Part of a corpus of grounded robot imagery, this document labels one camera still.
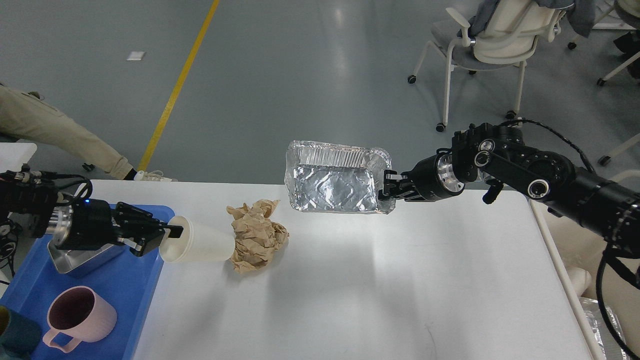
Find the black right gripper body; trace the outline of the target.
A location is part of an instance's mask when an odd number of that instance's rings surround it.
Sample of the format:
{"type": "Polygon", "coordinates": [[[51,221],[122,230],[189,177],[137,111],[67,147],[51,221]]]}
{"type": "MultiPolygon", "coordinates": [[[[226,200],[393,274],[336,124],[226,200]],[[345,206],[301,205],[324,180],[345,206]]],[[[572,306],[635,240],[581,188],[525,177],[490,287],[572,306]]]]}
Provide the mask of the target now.
{"type": "Polygon", "coordinates": [[[454,173],[450,153],[437,153],[419,161],[401,175],[404,178],[400,183],[400,197],[406,202],[437,202],[458,196],[466,187],[454,173]]]}

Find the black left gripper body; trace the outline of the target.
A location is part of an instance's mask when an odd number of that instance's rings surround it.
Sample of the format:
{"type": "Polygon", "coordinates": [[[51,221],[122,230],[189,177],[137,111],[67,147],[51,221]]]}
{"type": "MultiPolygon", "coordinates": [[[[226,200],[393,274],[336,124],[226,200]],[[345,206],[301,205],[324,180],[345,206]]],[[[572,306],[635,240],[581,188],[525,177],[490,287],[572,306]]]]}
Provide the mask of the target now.
{"type": "Polygon", "coordinates": [[[122,246],[110,204],[101,199],[86,199],[55,207],[52,244],[62,251],[97,251],[107,244],[122,246]]]}

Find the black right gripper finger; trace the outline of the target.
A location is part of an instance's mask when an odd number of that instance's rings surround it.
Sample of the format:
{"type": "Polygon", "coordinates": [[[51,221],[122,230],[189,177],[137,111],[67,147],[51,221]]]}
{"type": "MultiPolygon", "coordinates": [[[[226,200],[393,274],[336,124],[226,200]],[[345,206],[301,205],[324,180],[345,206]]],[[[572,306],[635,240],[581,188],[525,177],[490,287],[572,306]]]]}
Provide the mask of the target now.
{"type": "Polygon", "coordinates": [[[395,170],[384,170],[382,174],[382,189],[377,193],[378,201],[404,199],[408,201],[416,197],[416,188],[409,179],[407,172],[398,173],[395,170]]]}

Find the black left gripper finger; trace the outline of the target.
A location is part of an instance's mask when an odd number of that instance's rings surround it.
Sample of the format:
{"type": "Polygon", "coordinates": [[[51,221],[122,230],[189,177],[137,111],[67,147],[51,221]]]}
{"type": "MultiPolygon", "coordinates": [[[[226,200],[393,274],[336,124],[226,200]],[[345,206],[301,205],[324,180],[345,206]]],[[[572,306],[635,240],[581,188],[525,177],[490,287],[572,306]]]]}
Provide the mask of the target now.
{"type": "Polygon", "coordinates": [[[125,202],[115,205],[114,220],[119,227],[116,233],[122,239],[150,240],[165,236],[178,239],[185,230],[182,225],[162,222],[154,218],[151,212],[125,202]]]}
{"type": "Polygon", "coordinates": [[[157,249],[165,235],[151,235],[151,237],[117,237],[118,244],[126,245],[129,251],[137,257],[142,257],[157,249]]]}

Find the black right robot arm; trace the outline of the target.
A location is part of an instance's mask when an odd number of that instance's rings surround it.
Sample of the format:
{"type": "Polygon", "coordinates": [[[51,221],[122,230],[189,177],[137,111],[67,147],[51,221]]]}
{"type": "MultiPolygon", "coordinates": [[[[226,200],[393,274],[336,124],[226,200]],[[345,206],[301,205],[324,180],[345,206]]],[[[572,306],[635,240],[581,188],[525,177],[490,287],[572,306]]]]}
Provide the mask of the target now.
{"type": "Polygon", "coordinates": [[[462,193],[467,183],[481,176],[489,190],[482,200],[493,203],[504,186],[546,205],[556,217],[566,217],[592,231],[606,242],[596,272],[595,292],[603,322],[626,355],[637,360],[611,323],[602,294],[602,280],[610,267],[638,289],[639,272],[631,271],[622,259],[640,255],[640,210],[638,192],[597,175],[585,153],[577,148],[583,166],[564,155],[527,146],[518,123],[526,118],[506,120],[498,125],[471,124],[454,133],[449,148],[419,161],[410,171],[385,170],[380,201],[437,202],[462,193]]]}

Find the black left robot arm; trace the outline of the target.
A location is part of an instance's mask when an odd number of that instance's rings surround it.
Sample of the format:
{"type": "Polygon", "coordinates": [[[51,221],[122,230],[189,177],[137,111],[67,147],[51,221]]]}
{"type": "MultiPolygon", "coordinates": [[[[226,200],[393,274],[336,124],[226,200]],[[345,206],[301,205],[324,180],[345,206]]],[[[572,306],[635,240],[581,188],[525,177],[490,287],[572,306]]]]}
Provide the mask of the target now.
{"type": "Polygon", "coordinates": [[[126,247],[137,257],[163,240],[179,239],[185,226],[169,224],[129,203],[92,198],[91,180],[80,174],[21,170],[1,174],[1,214],[30,215],[35,237],[51,235],[60,251],[97,252],[126,247]]]}

